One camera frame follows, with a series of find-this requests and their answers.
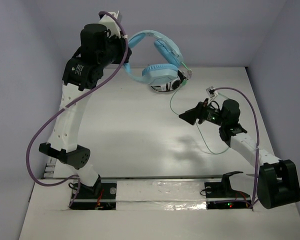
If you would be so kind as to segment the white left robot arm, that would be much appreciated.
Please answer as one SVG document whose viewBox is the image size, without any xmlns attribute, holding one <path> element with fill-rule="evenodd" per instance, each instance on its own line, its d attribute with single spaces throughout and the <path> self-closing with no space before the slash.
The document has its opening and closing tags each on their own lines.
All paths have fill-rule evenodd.
<svg viewBox="0 0 300 240">
<path fill-rule="evenodd" d="M 62 96 L 53 131 L 39 151 L 70 167 L 79 177 L 78 186 L 90 197 L 101 193 L 101 177 L 89 162 L 91 151 L 78 144 L 78 134 L 90 99 L 104 69 L 122 66 L 127 58 L 127 38 L 113 23 L 90 23 L 80 32 L 80 47 L 67 61 L 62 76 Z"/>
</svg>

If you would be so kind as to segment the light blue headphones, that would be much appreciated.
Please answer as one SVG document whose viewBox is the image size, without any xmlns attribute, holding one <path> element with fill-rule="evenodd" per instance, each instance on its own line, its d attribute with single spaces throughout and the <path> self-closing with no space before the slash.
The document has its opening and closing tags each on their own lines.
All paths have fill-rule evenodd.
<svg viewBox="0 0 300 240">
<path fill-rule="evenodd" d="M 149 65 L 142 70 L 141 76 L 133 75 L 130 64 L 125 63 L 123 68 L 127 75 L 134 81 L 149 86 L 165 85 L 176 80 L 178 78 L 178 70 L 184 62 L 184 56 L 177 44 L 158 31 L 143 30 L 137 32 L 128 40 L 128 47 L 130 49 L 134 48 L 145 37 L 155 38 L 153 42 L 154 47 L 167 63 Z"/>
</svg>

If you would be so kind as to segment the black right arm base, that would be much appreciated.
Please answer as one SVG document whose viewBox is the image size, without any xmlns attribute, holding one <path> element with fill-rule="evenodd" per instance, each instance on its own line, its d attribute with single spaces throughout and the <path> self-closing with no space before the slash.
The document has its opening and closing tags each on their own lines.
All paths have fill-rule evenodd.
<svg viewBox="0 0 300 240">
<path fill-rule="evenodd" d="M 224 173 L 220 181 L 205 182 L 199 194 L 206 198 L 208 210 L 251 209 L 252 201 L 248 193 L 235 190 L 230 177 L 242 174 L 242 171 Z"/>
</svg>

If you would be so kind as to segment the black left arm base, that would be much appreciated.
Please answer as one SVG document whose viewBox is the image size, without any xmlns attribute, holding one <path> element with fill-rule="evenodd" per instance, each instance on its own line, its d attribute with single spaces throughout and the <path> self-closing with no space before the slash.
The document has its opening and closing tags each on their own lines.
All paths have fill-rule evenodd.
<svg viewBox="0 0 300 240">
<path fill-rule="evenodd" d="M 71 210 L 116 210 L 116 182 L 104 182 L 101 184 L 101 190 L 98 195 L 94 195 L 86 186 L 80 185 L 79 192 L 78 183 L 69 183 L 71 189 L 71 197 L 69 207 Z"/>
</svg>

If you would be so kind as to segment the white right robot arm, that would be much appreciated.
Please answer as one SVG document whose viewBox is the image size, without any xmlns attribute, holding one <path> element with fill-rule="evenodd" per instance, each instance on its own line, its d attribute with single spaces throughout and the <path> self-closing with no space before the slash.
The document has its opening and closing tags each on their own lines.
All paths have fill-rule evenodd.
<svg viewBox="0 0 300 240">
<path fill-rule="evenodd" d="M 207 121 L 219 127 L 221 140 L 257 170 L 256 195 L 264 208 L 299 202 L 300 185 L 295 163 L 261 149 L 239 123 L 240 114 L 240 105 L 233 99 L 226 99 L 221 109 L 214 109 L 206 99 L 178 117 L 190 125 Z"/>
</svg>

